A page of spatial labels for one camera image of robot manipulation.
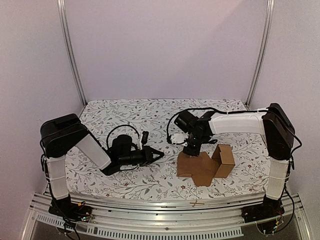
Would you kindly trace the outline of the brown cardboard box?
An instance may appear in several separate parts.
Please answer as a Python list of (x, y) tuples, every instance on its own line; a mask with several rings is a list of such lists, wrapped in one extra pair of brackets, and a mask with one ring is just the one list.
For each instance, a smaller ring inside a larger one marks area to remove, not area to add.
[(214, 178), (227, 178), (235, 167), (232, 148), (219, 144), (212, 156), (201, 152), (190, 156), (180, 152), (177, 157), (177, 176), (191, 178), (196, 187), (209, 187)]

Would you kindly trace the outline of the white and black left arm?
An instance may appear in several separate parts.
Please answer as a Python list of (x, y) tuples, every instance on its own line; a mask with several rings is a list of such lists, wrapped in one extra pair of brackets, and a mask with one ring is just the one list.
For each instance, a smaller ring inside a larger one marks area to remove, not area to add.
[(76, 114), (46, 121), (40, 128), (41, 167), (51, 195), (49, 213), (75, 222), (87, 222), (92, 208), (82, 201), (73, 203), (67, 185), (66, 157), (80, 152), (105, 176), (144, 167), (164, 157), (162, 151), (147, 145), (147, 131), (138, 143), (126, 134), (118, 135), (111, 145), (103, 146)]

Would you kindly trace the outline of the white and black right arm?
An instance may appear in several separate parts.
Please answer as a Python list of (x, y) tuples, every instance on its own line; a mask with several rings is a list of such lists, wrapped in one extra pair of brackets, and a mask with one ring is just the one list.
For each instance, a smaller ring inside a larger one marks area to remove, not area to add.
[(267, 188), (262, 203), (243, 207), (241, 215), (245, 223), (262, 221), (284, 214), (282, 196), (288, 193), (287, 181), (294, 169), (293, 152), (299, 141), (295, 128), (277, 103), (256, 110), (221, 111), (205, 107), (205, 113), (197, 117), (186, 109), (178, 114), (174, 123), (187, 134), (183, 152), (197, 156), (201, 146), (214, 135), (260, 135), (270, 160)]

